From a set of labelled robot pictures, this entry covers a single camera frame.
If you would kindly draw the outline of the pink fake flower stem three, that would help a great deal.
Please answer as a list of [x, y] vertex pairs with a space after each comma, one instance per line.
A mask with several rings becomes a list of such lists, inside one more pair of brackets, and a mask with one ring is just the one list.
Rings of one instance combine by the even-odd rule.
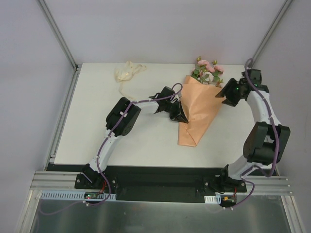
[[215, 82], [215, 85], [219, 88], [221, 88], [221, 84], [223, 83], [223, 79], [221, 79], [220, 77], [218, 76], [214, 76], [214, 79], [213, 81]]

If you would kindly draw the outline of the kraft wrapping paper sheet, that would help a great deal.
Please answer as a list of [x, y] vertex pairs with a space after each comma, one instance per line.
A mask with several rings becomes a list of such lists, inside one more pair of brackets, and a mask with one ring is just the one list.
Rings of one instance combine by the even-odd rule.
[[185, 77], [181, 105], [188, 123], [179, 123], [178, 145], [196, 147], [222, 106], [217, 98], [220, 87], [202, 84], [190, 75]]

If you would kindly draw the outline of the pink fake flower stem one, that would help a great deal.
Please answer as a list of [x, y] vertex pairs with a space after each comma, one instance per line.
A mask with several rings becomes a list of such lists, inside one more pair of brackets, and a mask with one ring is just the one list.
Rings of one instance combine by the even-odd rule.
[[212, 68], [213, 68], [213, 77], [215, 80], [220, 80], [220, 77], [224, 73], [224, 69], [218, 64], [217, 60], [212, 61]]

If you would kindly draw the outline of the pink fake flower stem four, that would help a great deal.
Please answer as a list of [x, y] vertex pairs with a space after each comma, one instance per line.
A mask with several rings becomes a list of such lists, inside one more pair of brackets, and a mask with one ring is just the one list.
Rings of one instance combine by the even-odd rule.
[[219, 73], [218, 71], [214, 71], [214, 72], [200, 71], [199, 82], [200, 83], [216, 83], [220, 80], [218, 73]]

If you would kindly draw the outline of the pink fake flower stem two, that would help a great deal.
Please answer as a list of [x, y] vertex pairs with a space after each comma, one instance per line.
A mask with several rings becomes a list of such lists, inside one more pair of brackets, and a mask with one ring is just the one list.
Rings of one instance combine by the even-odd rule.
[[198, 75], [200, 73], [209, 72], [211, 68], [210, 62], [207, 60], [203, 60], [201, 56], [197, 58], [197, 64], [193, 70], [193, 74]]

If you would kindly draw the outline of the cream ribbon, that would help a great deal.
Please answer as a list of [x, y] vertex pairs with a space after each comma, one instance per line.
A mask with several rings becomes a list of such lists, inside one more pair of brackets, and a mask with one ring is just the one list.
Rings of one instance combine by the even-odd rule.
[[119, 93], [129, 99], [130, 101], [136, 101], [136, 99], [123, 91], [124, 84], [132, 80], [132, 78], [143, 71], [145, 71], [147, 67], [142, 64], [134, 64], [131, 61], [127, 61], [122, 68], [116, 67], [114, 71], [114, 79], [117, 83], [119, 83]]

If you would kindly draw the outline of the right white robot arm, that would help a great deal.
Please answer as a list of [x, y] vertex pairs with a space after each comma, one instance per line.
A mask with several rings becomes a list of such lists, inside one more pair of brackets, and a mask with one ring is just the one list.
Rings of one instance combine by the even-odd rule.
[[269, 89], [261, 82], [261, 71], [247, 68], [240, 80], [230, 79], [216, 95], [224, 98], [222, 103], [231, 107], [245, 100], [255, 122], [243, 145], [242, 156], [226, 165], [216, 178], [215, 184], [221, 193], [235, 191], [245, 185], [243, 178], [256, 169], [265, 177], [271, 177], [287, 145], [290, 128], [283, 126], [275, 116]]

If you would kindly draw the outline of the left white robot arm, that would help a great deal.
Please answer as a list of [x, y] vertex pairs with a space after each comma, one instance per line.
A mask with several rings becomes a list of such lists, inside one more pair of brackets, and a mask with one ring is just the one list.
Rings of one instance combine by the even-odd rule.
[[108, 181], [103, 177], [103, 172], [107, 168], [112, 152], [118, 142], [130, 133], [140, 115], [166, 112], [171, 121], [187, 124], [189, 121], [179, 100], [179, 93], [181, 90], [174, 92], [172, 88], [166, 86], [161, 92], [146, 100], [130, 101], [126, 97], [120, 98], [106, 117], [104, 141], [97, 154], [76, 176], [75, 188], [100, 189], [107, 186]]

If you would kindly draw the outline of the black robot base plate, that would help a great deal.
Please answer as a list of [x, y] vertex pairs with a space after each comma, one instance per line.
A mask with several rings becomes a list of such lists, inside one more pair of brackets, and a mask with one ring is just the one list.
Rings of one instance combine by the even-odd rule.
[[229, 178], [226, 168], [108, 166], [99, 173], [85, 165], [76, 189], [103, 189], [117, 200], [202, 203], [216, 193], [246, 193], [242, 180]]

